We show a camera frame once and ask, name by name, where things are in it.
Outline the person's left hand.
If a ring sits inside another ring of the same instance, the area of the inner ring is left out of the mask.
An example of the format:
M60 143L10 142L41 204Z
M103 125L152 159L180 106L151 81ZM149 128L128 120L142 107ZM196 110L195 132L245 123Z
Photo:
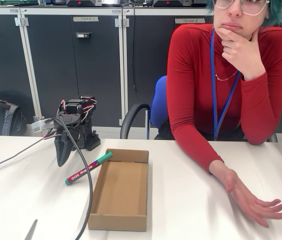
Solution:
M251 81L266 72L259 50L258 28L248 36L241 36L228 25L223 25L217 29L217 33L222 39L222 57L243 74L245 81Z

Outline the person's right hand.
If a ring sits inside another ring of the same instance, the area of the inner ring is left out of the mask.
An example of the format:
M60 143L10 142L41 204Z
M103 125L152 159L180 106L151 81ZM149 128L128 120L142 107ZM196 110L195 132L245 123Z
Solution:
M282 220L282 203L280 199L263 201L257 198L238 177L237 173L229 169L224 176L226 192L231 195L241 211L250 220L262 227L268 228L266 219Z

